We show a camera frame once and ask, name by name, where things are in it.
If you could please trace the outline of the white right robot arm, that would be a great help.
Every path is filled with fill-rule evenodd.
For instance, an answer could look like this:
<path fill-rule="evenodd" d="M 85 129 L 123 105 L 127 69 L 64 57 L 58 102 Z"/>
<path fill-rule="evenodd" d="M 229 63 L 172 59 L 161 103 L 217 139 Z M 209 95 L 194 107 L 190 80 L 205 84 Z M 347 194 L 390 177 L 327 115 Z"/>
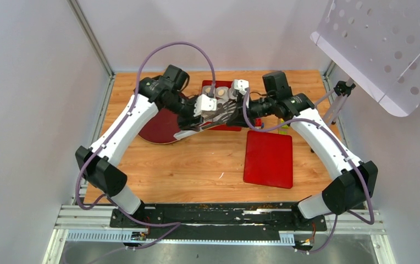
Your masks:
<path fill-rule="evenodd" d="M 262 80 L 266 96 L 257 100 L 250 99 L 247 80 L 232 82 L 229 93 L 236 102 L 232 120 L 255 130 L 255 118 L 274 115 L 283 119 L 308 143 L 332 179 L 321 193 L 294 204 L 292 225 L 303 230 L 317 216 L 341 215 L 363 202 L 371 210 L 378 176 L 375 163 L 364 162 L 348 150 L 325 124 L 314 103 L 304 93 L 293 94 L 284 72 L 273 71 L 263 75 Z"/>

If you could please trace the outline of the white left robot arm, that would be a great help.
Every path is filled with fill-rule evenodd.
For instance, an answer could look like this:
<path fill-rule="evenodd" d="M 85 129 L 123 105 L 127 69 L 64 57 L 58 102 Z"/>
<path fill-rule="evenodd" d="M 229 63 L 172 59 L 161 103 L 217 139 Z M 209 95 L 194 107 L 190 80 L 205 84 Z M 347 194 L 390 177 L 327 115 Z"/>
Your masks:
<path fill-rule="evenodd" d="M 145 221 L 145 212 L 140 209 L 143 202 L 128 187 L 127 175 L 117 166 L 133 139 L 160 109 L 193 116 L 195 99 L 181 95 L 189 79 L 187 72 L 169 65 L 162 75 L 137 81 L 131 99 L 107 131 L 90 147 L 80 146 L 76 150 L 78 179 L 100 189 L 125 211 L 124 220 L 132 227 L 139 227 Z"/>

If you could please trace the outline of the wooden metal food tongs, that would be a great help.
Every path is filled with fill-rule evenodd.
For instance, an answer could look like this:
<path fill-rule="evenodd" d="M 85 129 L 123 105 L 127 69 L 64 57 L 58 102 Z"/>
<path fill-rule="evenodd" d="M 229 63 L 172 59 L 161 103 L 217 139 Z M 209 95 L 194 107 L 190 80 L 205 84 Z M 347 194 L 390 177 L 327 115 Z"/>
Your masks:
<path fill-rule="evenodd" d="M 204 130 L 226 124 L 237 108 L 234 100 L 217 101 L 217 109 L 209 113 L 202 113 L 197 117 L 178 117 L 179 131 L 173 135 L 176 140 L 182 140 Z"/>

